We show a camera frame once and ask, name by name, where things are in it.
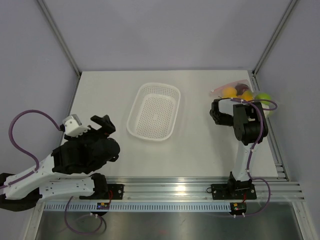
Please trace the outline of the clear zip top bag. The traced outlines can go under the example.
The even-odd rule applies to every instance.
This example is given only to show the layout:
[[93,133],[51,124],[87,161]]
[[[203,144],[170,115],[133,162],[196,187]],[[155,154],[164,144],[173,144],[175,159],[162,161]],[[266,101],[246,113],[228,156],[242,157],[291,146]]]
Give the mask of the clear zip top bag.
[[231,101],[231,98],[238,98],[244,101],[269,100],[269,94],[260,91],[253,91],[248,80],[240,80],[225,84],[211,91],[216,102],[212,102],[209,114],[216,119],[233,118],[233,105],[238,102]]

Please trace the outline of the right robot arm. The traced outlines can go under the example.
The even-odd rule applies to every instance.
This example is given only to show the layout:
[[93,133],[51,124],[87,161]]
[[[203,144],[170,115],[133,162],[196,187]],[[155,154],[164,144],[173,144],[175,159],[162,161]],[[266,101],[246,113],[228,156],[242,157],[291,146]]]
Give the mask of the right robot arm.
[[269,129],[262,103],[240,98],[219,98],[211,103],[210,116],[216,125],[232,127],[238,140],[235,164],[226,183],[212,184],[214,200],[255,200],[256,189],[250,165]]

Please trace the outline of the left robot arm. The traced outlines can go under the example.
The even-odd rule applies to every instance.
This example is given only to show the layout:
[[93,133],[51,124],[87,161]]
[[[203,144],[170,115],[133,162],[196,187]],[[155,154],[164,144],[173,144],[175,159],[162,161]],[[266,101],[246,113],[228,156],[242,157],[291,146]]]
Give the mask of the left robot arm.
[[111,196],[106,177],[97,171],[119,158],[120,145],[110,137],[116,127],[108,115],[90,119],[100,127],[84,126],[77,115],[69,115],[57,127],[64,133],[62,145],[35,167],[0,175],[1,209],[21,212],[54,198],[102,200]]

